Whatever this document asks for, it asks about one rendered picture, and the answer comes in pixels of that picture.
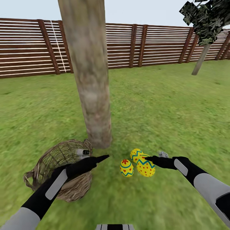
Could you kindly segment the wicker basket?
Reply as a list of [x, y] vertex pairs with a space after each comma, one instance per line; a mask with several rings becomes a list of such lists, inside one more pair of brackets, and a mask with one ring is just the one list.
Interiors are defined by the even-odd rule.
[[[41, 174], [41, 170], [38, 168], [39, 165], [42, 163], [42, 165], [44, 165], [44, 167], [46, 168], [46, 169], [42, 169], [44, 172], [47, 172], [49, 169], [53, 172], [53, 169], [50, 168], [50, 164], [52, 163], [52, 161], [49, 162], [48, 165], [42, 162], [44, 160], [44, 158], [46, 158], [47, 154], [50, 151], [53, 151], [55, 148], [59, 148], [60, 145], [67, 143], [66, 146], [68, 146], [69, 151], [72, 155], [72, 158], [74, 159], [73, 153], [71, 152], [71, 149], [70, 149], [70, 146], [68, 145], [68, 142], [71, 142], [71, 143], [75, 142], [76, 143], [75, 147], [77, 147], [77, 149], [78, 149], [77, 143], [79, 143], [80, 147], [83, 147], [84, 149], [86, 148], [86, 150], [89, 150], [88, 156], [92, 157], [93, 146], [90, 143], [90, 141], [87, 139], [84, 139], [83, 142], [81, 142], [79, 140], [67, 140], [67, 141], [58, 143], [55, 146], [49, 148], [46, 152], [44, 152], [44, 154], [39, 158], [38, 163], [34, 166], [33, 170], [24, 174], [24, 176], [25, 176], [25, 178], [23, 177], [24, 182], [25, 182], [25, 180], [28, 181], [29, 177], [31, 177], [31, 176], [33, 177], [33, 185], [32, 186], [30, 184], [26, 183], [26, 186], [28, 188], [32, 188], [33, 190], [36, 191], [39, 188], [39, 186], [41, 186], [41, 184], [43, 184], [45, 182], [45, 180], [50, 178], [48, 175], [50, 171], [47, 173], [47, 175], [46, 174], [44, 175], [44, 173]], [[61, 152], [61, 150], [59, 152]], [[52, 154], [49, 153], [49, 156], [50, 155], [52, 156]], [[62, 156], [64, 156], [63, 153], [62, 153]], [[57, 162], [56, 159], [54, 158], [54, 156], [52, 156], [52, 159], [57, 164], [59, 164], [59, 161]], [[59, 164], [59, 166], [60, 166], [60, 164]], [[43, 180], [42, 183], [40, 183], [40, 181], [39, 181], [39, 175], [38, 174], [45, 177], [45, 179]], [[51, 174], [50, 174], [50, 176], [51, 176]], [[66, 202], [75, 202], [75, 201], [81, 199], [82, 197], [84, 197], [89, 192], [90, 187], [91, 187], [92, 182], [93, 182], [92, 179], [93, 179], [93, 169], [91, 171], [88, 171], [88, 172], [80, 175], [80, 176], [77, 176], [77, 177], [70, 179], [67, 183], [65, 183], [62, 186], [62, 189], [59, 192], [59, 194], [57, 195], [56, 199], [64, 200]]]

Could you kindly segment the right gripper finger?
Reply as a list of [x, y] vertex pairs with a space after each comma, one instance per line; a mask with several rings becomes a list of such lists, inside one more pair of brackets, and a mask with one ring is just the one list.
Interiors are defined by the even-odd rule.
[[153, 157], [145, 157], [146, 160], [153, 161]]

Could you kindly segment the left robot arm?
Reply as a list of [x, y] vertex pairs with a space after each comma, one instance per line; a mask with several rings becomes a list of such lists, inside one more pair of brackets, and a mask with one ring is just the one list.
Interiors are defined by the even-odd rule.
[[109, 154], [99, 157], [88, 154], [89, 150], [78, 149], [77, 155], [81, 155], [81, 161], [56, 167], [51, 178], [39, 186], [0, 230], [35, 230], [68, 180], [91, 171], [97, 163], [109, 157]]

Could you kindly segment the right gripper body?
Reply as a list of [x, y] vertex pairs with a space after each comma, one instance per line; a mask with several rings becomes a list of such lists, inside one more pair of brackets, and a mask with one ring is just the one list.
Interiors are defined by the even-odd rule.
[[157, 156], [153, 156], [153, 164], [161, 167], [161, 168], [167, 168], [169, 169], [167, 166], [166, 166], [166, 160], [167, 158], [165, 157], [157, 157]]

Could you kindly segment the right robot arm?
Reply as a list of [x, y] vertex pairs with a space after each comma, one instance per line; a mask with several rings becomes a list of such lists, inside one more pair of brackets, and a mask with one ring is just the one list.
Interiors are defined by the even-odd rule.
[[158, 154], [159, 157], [150, 156], [145, 159], [161, 168], [178, 169], [230, 229], [230, 186], [196, 166], [189, 158], [169, 158], [164, 151]]

